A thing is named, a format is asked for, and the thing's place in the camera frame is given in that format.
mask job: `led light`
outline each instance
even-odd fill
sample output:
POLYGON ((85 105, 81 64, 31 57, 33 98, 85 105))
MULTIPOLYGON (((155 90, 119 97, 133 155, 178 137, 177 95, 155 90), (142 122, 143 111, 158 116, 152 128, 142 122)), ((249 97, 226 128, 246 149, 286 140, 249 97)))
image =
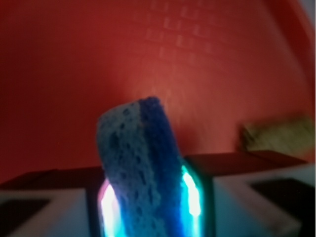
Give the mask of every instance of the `led light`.
POLYGON ((189 189, 189 213, 195 217, 201 214, 200 198, 198 189, 193 181, 192 176, 185 171, 183 180, 189 189))
MULTIPOLYGON (((201 196, 193 177, 182 166, 181 219, 186 236, 201 236, 201 196)), ((119 202, 108 180, 99 192, 99 209, 102 235, 105 237, 126 237, 121 218, 119 202)))
POLYGON ((106 237, 124 237, 126 236, 124 225, 114 189, 108 180, 105 181, 103 186, 100 192, 102 232, 106 237))

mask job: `black panel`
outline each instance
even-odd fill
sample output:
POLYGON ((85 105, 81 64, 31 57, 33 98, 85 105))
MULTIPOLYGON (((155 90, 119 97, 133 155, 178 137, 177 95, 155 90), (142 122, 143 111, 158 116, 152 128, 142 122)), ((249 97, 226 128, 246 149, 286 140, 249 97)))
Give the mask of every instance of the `black panel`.
POLYGON ((21 226, 50 201, 48 199, 11 199, 0 205, 0 237, 21 226))
POLYGON ((303 223, 300 237, 315 236, 314 187, 292 178, 255 183, 251 187, 303 223))
POLYGON ((104 182, 102 167, 31 172, 0 184, 0 190, 55 190, 83 188, 89 215, 90 234, 100 236, 97 198, 104 182))

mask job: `blue light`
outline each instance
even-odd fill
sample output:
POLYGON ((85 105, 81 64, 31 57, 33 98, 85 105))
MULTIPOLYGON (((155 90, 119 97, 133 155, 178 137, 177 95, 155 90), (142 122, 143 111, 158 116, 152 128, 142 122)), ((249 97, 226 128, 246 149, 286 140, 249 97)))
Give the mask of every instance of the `blue light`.
MULTIPOLYGON (((182 166, 181 219, 186 236, 201 236, 201 194, 189 174, 182 166)), ((100 219, 102 235, 105 237, 126 237, 120 214, 119 202, 108 180, 104 182, 99 194, 100 219)))

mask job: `porous sponge surface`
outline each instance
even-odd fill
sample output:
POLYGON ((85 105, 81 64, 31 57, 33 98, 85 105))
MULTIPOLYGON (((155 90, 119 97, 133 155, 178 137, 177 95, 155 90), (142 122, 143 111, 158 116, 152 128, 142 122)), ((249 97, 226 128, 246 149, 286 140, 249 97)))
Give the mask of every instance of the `porous sponge surface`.
POLYGON ((116 107, 99 119, 103 167, 128 236, 183 236, 181 157, 159 99, 116 107))

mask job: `blue scrubbing side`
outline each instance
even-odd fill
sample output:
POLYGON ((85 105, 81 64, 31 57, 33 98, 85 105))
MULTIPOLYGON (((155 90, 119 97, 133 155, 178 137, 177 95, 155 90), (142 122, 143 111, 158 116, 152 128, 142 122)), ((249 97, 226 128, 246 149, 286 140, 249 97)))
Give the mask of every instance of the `blue scrubbing side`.
POLYGON ((107 111, 98 122, 97 144, 126 234, 183 237, 183 161, 159 99, 107 111))
POLYGON ((149 97, 146 100, 140 100, 139 104, 145 137, 148 141, 150 162, 157 170, 155 179, 161 194, 157 214, 165 220, 168 236, 183 236, 179 218, 183 163, 177 143, 159 99, 149 97))

